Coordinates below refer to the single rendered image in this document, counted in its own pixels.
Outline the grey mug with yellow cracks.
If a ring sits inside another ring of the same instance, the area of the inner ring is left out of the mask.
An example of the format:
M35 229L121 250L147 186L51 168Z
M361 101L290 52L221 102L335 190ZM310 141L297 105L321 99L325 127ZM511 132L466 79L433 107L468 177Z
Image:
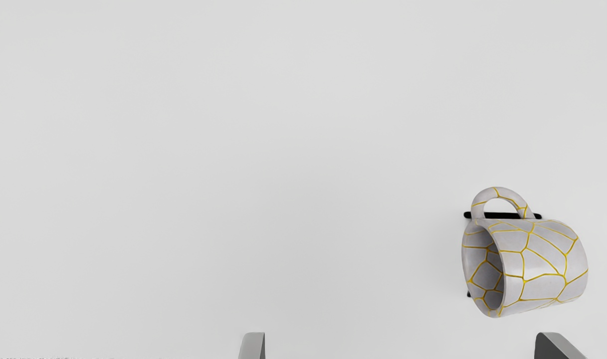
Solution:
M524 198L504 187L473 199L461 265L470 297L491 318L572 302L588 286L588 259L576 232L537 219Z

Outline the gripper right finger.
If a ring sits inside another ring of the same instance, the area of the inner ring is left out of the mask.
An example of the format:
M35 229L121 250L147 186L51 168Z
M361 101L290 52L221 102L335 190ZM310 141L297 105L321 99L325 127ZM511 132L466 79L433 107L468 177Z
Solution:
M555 332L536 335L534 359L587 359L568 339Z

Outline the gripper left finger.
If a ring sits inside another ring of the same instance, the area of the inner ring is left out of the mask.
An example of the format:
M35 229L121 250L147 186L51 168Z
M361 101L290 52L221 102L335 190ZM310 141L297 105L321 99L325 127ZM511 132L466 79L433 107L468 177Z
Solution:
M238 359L265 359L265 332L244 334Z

